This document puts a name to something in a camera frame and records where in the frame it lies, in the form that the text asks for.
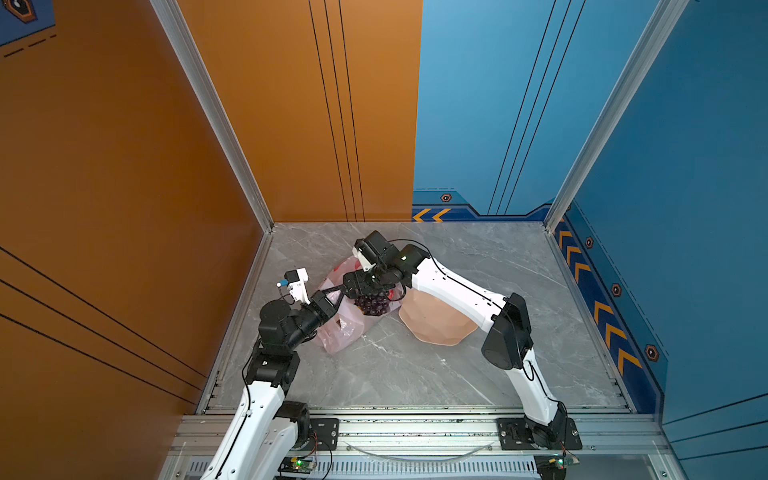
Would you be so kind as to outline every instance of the plastic bag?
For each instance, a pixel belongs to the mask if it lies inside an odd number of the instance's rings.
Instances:
[[[354,256],[344,260],[341,265],[328,274],[318,290],[341,285],[345,273],[354,272],[360,268],[360,262]],[[400,285],[389,291],[390,299],[401,296],[402,286]],[[402,305],[400,300],[390,301],[389,312],[396,311],[400,305]],[[312,341],[322,345],[330,354],[340,352],[360,338],[380,318],[381,316],[363,315],[362,310],[345,296],[339,306],[339,312],[328,323],[317,329],[317,336]]]

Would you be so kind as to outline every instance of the bunch of grapes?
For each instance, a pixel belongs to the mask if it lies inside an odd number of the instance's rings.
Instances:
[[[362,310],[363,315],[381,316],[389,312],[387,292],[358,296],[355,298],[355,305]]]

